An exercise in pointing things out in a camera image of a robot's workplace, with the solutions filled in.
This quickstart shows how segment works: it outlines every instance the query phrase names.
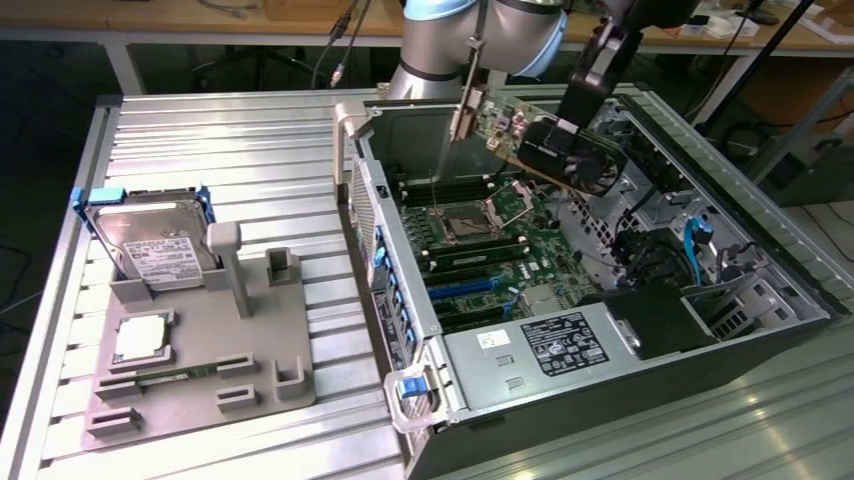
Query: floor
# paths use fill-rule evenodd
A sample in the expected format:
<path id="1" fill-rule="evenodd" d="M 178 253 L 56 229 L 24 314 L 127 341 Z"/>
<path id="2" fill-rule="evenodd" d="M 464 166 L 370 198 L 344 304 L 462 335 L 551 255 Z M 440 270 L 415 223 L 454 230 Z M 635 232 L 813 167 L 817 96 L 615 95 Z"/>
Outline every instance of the floor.
<path id="1" fill-rule="evenodd" d="M 314 65 L 319 49 L 306 50 L 304 61 Z M 282 52 L 298 54 L 295 49 Z M 132 48 L 152 94 L 195 91 L 199 82 L 194 82 L 191 64 L 210 62 L 223 53 L 224 48 L 216 46 Z M 342 54 L 340 49 L 331 50 L 320 67 L 322 78 L 335 69 Z M 575 54 L 562 53 L 540 79 L 527 82 L 565 83 L 575 59 Z M 396 49 L 356 49 L 339 88 L 364 88 L 387 81 L 396 61 Z M 715 71 L 718 63 L 719 59 L 695 61 L 687 77 L 691 80 L 686 81 L 679 72 L 685 58 L 641 55 L 625 80 L 646 83 L 685 112 L 705 93 L 709 79 L 714 78 L 709 72 Z M 511 79 L 511 83 L 524 81 Z M 310 82 L 311 75 L 272 63 L 263 88 L 302 90 Z M 255 90 L 251 62 L 212 72 L 206 90 Z M 95 99 L 117 93 L 119 85 L 99 46 L 0 43 L 0 418 L 5 418 L 23 361 L 27 330 L 37 311 L 37 293 L 52 261 Z M 734 105 L 726 116 L 743 119 L 750 112 Z"/>

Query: white label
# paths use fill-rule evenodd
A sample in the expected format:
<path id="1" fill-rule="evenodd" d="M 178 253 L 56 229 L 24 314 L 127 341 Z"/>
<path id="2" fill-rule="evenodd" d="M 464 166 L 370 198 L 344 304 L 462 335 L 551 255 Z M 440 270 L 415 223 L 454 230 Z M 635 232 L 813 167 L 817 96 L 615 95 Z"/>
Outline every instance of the white label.
<path id="1" fill-rule="evenodd" d="M 478 342 L 480 342 L 480 348 L 483 350 L 507 345 L 510 343 L 507 330 L 495 330 L 492 332 L 479 333 Z"/>
<path id="2" fill-rule="evenodd" d="M 202 267 L 190 238 L 128 242 L 124 249 L 143 280 L 150 284 L 202 278 Z"/>

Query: motherboard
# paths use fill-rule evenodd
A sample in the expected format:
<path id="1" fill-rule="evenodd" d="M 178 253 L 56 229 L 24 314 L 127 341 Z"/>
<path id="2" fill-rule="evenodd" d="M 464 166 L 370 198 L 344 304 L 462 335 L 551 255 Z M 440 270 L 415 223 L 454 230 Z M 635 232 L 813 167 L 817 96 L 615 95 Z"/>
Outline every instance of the motherboard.
<path id="1" fill-rule="evenodd" d="M 400 192 L 410 245 L 447 333 L 558 312 L 597 291 L 538 188 L 487 176 Z"/>

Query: blue pcie slot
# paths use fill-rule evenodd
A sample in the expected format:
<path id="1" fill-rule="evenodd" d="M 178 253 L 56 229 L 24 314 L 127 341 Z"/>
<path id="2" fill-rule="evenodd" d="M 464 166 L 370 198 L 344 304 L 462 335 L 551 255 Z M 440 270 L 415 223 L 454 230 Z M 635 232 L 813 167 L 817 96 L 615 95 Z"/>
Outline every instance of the blue pcie slot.
<path id="1" fill-rule="evenodd" d="M 471 293 L 491 291 L 500 284 L 500 277 L 490 278 L 479 282 L 454 285 L 452 287 L 440 287 L 430 290 L 430 299 L 442 300 L 444 298 L 459 297 Z"/>

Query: blue cable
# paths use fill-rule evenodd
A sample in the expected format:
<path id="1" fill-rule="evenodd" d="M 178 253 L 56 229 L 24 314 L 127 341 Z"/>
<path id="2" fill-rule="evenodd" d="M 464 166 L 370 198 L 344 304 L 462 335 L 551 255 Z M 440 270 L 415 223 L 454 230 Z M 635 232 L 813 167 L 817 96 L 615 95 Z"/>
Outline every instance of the blue cable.
<path id="1" fill-rule="evenodd" d="M 697 282 L 697 285 L 702 285 L 699 262 L 697 261 L 697 255 L 694 254 L 694 235 L 699 232 L 705 232 L 711 235 L 714 230 L 711 228 L 711 225 L 709 225 L 706 223 L 706 220 L 703 220 L 703 217 L 691 217 L 685 224 L 682 239 L 685 243 L 685 254 L 689 257 L 689 262 L 691 263 L 691 268 L 694 269 L 694 280 Z"/>

